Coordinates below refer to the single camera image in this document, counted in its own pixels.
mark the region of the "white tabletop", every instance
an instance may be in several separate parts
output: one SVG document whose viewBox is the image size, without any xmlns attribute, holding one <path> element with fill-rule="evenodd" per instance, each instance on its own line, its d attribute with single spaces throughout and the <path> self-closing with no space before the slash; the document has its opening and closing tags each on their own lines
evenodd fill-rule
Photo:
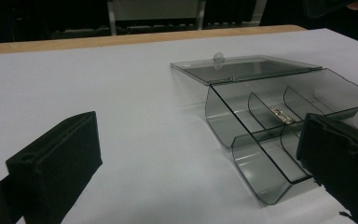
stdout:
<svg viewBox="0 0 358 224">
<path fill-rule="evenodd" d="M 358 84 L 358 42 L 328 30 L 0 55 L 5 160 L 60 121 L 97 113 L 103 166 L 63 223 L 352 223 L 323 188 L 266 206 L 204 115 L 207 87 L 172 62 L 269 55 Z"/>
</svg>

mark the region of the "wooden table edge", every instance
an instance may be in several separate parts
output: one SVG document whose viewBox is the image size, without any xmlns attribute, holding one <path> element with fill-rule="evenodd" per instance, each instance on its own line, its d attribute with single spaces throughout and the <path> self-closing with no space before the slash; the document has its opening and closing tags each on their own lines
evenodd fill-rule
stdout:
<svg viewBox="0 0 358 224">
<path fill-rule="evenodd" d="M 58 39 L 43 40 L 29 42 L 12 42 L 0 43 L 0 54 L 45 51 L 56 49 L 83 49 L 94 47 L 105 47 L 114 45 L 141 44 L 160 41 L 173 41 L 194 38 L 209 38 L 219 36 L 235 36 L 235 35 L 263 35 L 276 34 L 284 32 L 304 31 L 305 29 L 296 25 L 279 25 L 279 26 L 258 26 L 258 27 L 242 27 L 227 28 L 215 30 L 200 31 L 184 31 L 169 33 L 153 33 L 142 35 L 117 35 L 117 36 L 101 36 L 89 38 L 75 39 Z"/>
</svg>

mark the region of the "white table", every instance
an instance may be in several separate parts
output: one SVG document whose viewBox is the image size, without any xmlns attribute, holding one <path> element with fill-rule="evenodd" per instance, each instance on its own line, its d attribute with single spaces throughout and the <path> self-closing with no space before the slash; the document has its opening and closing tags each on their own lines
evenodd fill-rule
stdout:
<svg viewBox="0 0 358 224">
<path fill-rule="evenodd" d="M 352 223 L 323 188 L 265 206 L 204 117 L 207 88 L 171 62 L 264 54 L 358 84 L 358 42 L 328 30 L 0 54 L 5 160 L 73 115 L 97 113 L 103 166 L 63 223 Z"/>
</svg>

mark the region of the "transparent plastic box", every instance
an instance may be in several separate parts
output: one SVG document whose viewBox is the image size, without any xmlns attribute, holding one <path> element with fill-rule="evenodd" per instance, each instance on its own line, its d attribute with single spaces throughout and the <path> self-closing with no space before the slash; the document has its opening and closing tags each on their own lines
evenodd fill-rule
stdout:
<svg viewBox="0 0 358 224">
<path fill-rule="evenodd" d="M 307 113 L 358 129 L 358 86 L 321 66 L 268 56 L 172 63 L 208 85 L 205 115 L 264 203 L 275 204 L 311 174 L 296 160 Z"/>
</svg>

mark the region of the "clear acrylic box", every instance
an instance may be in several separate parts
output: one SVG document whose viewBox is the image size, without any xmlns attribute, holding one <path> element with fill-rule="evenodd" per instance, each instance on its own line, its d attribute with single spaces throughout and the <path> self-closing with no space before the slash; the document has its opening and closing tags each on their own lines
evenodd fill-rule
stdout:
<svg viewBox="0 0 358 224">
<path fill-rule="evenodd" d="M 358 129 L 358 86 L 328 69 L 268 56 L 172 63 L 208 85 L 205 115 L 264 203 L 275 204 L 311 178 L 296 160 L 307 113 Z"/>
</svg>

